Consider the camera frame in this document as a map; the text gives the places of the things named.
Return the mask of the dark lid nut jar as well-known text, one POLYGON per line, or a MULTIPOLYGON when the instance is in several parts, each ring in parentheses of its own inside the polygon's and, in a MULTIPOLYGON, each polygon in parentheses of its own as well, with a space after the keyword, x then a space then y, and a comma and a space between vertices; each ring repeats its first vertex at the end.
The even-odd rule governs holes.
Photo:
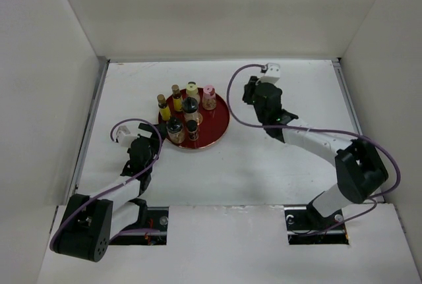
POLYGON ((181 144, 185 140, 183 123, 177 117, 170 117, 166 123, 167 134, 174 144, 181 144))

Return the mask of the pink lid spice jar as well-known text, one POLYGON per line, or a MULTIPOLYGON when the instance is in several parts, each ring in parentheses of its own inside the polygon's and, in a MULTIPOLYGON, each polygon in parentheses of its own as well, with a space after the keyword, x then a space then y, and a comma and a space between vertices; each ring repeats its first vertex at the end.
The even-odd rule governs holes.
POLYGON ((203 88, 202 106, 206 110, 213 110, 216 108, 216 92, 212 85, 206 85, 203 88))

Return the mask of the yellow label bottle front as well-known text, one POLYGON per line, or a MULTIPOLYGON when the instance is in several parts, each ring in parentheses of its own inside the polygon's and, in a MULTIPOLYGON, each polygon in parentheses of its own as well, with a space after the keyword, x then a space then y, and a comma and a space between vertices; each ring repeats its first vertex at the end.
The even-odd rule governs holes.
POLYGON ((171 110, 168 106, 167 100, 163 94, 157 95, 158 107, 162 120, 167 122, 171 119, 171 110))

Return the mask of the yellow label bottle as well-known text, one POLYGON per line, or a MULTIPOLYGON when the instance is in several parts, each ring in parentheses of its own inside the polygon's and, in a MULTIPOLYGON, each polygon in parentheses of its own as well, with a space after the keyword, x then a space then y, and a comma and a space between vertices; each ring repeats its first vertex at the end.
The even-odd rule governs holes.
POLYGON ((171 87, 172 91, 172 100, 173 100, 173 108, 176 112, 181 113, 183 111, 183 97, 179 86, 174 84, 171 87))
POLYGON ((167 100, 163 94, 157 95, 158 107, 162 120, 167 122, 171 119, 171 110, 168 106, 167 100))

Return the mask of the black cap spice jar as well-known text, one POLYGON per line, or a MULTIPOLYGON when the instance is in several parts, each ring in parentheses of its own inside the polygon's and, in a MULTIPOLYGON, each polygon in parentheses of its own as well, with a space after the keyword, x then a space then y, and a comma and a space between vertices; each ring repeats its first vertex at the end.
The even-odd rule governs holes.
POLYGON ((195 120, 189 120, 186 122, 186 127, 189 135, 189 140, 198 140, 198 124, 195 120))

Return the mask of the cream squeeze bottle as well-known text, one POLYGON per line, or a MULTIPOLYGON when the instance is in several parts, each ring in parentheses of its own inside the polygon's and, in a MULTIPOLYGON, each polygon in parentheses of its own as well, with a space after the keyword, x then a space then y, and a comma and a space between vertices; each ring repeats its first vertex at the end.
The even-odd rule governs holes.
POLYGON ((188 82, 185 90, 186 90, 186 95, 188 98, 194 98, 196 99, 198 103, 200 103, 201 98, 198 92, 198 86, 196 85, 195 82, 188 82))

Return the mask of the black grinder top jar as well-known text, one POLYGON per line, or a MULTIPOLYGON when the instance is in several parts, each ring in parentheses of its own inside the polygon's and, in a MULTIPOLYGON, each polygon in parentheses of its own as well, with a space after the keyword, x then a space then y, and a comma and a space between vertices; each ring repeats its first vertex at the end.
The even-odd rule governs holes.
POLYGON ((198 101, 195 98, 187 97, 182 101, 182 110, 185 122, 195 121, 198 125, 202 122, 202 115, 199 112, 198 101))

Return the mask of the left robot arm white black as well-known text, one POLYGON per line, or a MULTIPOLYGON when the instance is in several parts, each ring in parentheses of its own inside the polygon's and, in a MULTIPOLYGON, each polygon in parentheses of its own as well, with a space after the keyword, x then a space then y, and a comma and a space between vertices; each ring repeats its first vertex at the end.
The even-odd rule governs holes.
POLYGON ((148 207, 140 196, 150 184, 152 167, 167 136, 166 126, 139 119, 139 129, 148 133, 143 136, 131 133, 125 123, 117 123, 110 132, 111 140, 126 147, 129 155, 120 176, 98 192, 69 198, 50 240, 52 252, 98 262, 124 228, 138 231, 146 227, 148 207))

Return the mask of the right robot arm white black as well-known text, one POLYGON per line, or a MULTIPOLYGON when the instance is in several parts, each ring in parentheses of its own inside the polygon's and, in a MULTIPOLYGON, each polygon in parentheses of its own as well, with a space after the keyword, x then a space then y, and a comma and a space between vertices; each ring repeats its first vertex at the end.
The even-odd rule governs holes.
POLYGON ((388 172, 373 144, 310 131, 303 119, 282 108, 281 95, 282 90, 275 85, 252 76, 244 86, 243 101, 254 107, 270 137, 302 148, 335 168, 337 183, 307 204, 306 221, 318 229, 336 211, 363 203, 387 180, 388 172))

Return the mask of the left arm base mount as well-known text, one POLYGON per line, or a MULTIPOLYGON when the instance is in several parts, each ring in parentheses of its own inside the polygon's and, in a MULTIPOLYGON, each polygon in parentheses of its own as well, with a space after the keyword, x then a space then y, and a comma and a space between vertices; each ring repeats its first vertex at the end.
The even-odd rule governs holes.
POLYGON ((146 200, 137 198, 130 204, 136 205, 138 219, 132 224, 126 224, 119 230, 110 245, 119 246, 163 246, 167 244, 169 225, 168 207, 150 207, 146 200))

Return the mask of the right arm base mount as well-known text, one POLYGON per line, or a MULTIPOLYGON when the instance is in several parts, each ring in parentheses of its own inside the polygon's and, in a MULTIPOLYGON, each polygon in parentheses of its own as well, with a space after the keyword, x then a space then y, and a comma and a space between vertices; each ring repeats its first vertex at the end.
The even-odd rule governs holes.
POLYGON ((349 244, 344 224, 328 230, 344 220, 342 210, 329 217, 313 219, 305 206, 290 206, 284 208, 284 215, 290 245, 349 244))

